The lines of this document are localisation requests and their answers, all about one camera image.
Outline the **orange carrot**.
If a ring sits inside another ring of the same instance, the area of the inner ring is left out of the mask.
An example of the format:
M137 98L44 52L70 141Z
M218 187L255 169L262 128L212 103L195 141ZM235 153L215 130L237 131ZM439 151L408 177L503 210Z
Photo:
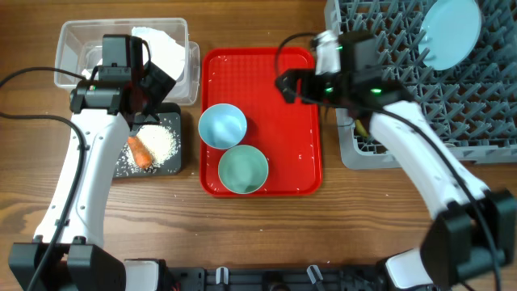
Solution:
M138 137L128 137L127 143L138 167L146 170L152 166L153 157Z

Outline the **green bowl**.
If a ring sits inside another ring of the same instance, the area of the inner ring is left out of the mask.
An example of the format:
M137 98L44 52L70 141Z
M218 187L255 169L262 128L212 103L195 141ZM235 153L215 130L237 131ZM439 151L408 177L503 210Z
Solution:
M259 149L252 145L237 145L223 153L217 172L225 188L232 193L247 195L266 183L269 164Z

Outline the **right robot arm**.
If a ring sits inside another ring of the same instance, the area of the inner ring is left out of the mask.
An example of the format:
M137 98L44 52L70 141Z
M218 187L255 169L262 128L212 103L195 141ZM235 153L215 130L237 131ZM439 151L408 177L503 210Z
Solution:
M431 227L419 247L380 262L388 290L467 285L492 273L502 286L503 267L515 257L516 199L493 192L469 172L427 123L404 85L385 80L375 38L366 31L311 33L312 69L275 72L287 103L301 101L347 110L398 161L421 194Z

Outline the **yellow cup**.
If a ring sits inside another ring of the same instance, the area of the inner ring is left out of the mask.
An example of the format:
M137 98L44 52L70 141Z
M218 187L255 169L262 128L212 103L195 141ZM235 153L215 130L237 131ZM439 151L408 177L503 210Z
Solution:
M359 120L355 120L355 131L358 135L364 138L369 137L369 133L366 130L366 128L362 125L362 123Z

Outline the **light blue bowl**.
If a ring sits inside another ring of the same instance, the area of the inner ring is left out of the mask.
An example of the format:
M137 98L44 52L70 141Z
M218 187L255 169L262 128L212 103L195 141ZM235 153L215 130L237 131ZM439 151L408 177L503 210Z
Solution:
M198 132L207 146L227 150L238 145L245 137L247 119L244 113L232 104L215 104L202 113Z

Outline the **light blue plate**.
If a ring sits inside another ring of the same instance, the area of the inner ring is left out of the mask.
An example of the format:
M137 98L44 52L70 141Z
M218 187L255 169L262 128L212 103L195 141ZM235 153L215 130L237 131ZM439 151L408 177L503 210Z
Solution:
M424 17L418 52L429 49L423 64L448 70L460 64L473 50L481 34L482 17L475 0L438 0Z

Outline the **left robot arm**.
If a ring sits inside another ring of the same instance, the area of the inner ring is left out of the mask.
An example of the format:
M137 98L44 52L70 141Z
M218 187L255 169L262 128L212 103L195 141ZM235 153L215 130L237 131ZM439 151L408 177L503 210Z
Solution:
M118 260L103 249L103 221L116 162L129 135L158 122L175 85L145 40L105 35L103 62L70 94L71 129L56 191L30 242L8 264L25 290L172 290L162 259Z

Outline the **white napkin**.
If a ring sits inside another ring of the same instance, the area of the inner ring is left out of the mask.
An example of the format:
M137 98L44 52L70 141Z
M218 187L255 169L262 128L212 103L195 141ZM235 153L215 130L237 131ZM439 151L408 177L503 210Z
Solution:
M175 81L179 81L186 63L185 48L165 32L150 27L134 27L132 36L145 40L151 61Z

